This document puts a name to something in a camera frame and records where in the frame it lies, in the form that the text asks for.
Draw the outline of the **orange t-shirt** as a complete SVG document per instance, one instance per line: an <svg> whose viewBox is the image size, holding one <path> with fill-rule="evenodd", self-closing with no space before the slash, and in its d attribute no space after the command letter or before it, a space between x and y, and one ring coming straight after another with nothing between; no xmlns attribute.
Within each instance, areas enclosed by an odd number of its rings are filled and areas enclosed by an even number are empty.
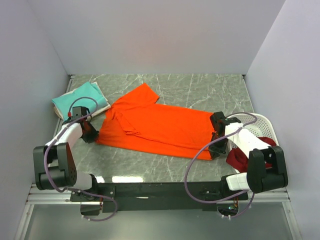
<svg viewBox="0 0 320 240"><path fill-rule="evenodd" d="M105 113L97 144L150 154L193 158L212 140L212 113L159 104L146 84L120 97Z"/></svg>

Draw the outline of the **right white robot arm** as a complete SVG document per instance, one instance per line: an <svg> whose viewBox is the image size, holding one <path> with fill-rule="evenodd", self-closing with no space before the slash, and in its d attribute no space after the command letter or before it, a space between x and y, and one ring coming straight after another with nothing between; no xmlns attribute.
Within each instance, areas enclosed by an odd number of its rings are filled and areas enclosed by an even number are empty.
<svg viewBox="0 0 320 240"><path fill-rule="evenodd" d="M280 146L260 140L238 118L228 118L221 111L212 114L210 121L215 130L208 147L211 158L225 154L231 141L248 159L246 172L225 178L226 183L219 187L222 198L230 200L237 191L250 190L258 194L288 185L285 155Z"/></svg>

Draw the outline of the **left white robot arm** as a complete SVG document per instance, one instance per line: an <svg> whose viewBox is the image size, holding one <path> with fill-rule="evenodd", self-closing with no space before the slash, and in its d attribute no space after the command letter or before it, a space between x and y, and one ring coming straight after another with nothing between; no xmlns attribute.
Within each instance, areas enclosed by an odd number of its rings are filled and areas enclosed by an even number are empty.
<svg viewBox="0 0 320 240"><path fill-rule="evenodd" d="M99 131L90 122L90 110L73 107L58 134L43 146L33 149L35 184L39 190L72 190L88 201L96 200L100 188L94 175L77 171L72 147L78 139L91 144L98 139Z"/></svg>

